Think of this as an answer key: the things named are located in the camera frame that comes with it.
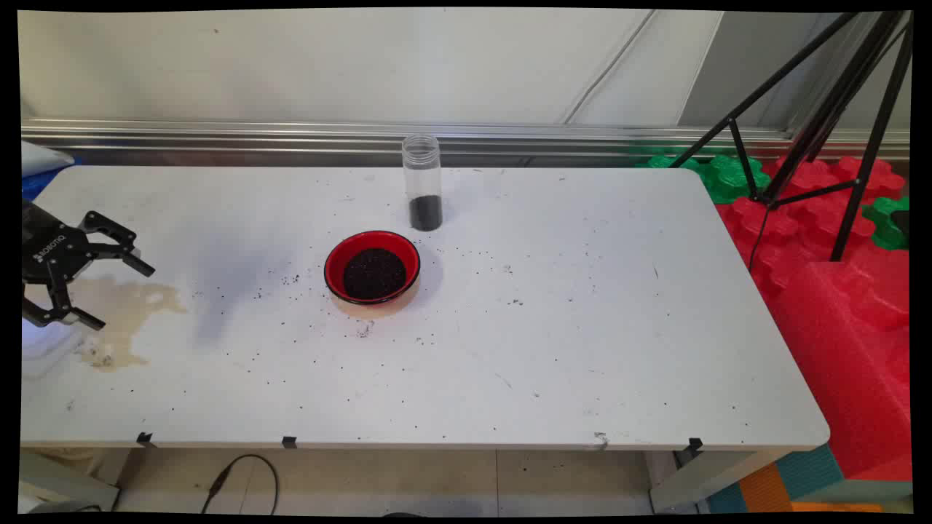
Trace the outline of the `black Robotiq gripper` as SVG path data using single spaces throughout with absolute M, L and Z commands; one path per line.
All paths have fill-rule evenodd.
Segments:
M 100 234 L 114 243 L 87 241 Z M 120 260 L 133 271 L 151 277 L 150 266 L 138 255 L 136 234 L 98 212 L 89 211 L 77 228 L 61 222 L 33 202 L 21 205 L 21 316 L 30 324 L 45 328 L 53 322 L 83 324 L 100 331 L 106 322 L 71 302 L 68 282 L 90 265 L 91 260 Z M 43 285 L 51 306 L 43 309 L 25 295 L 30 285 Z

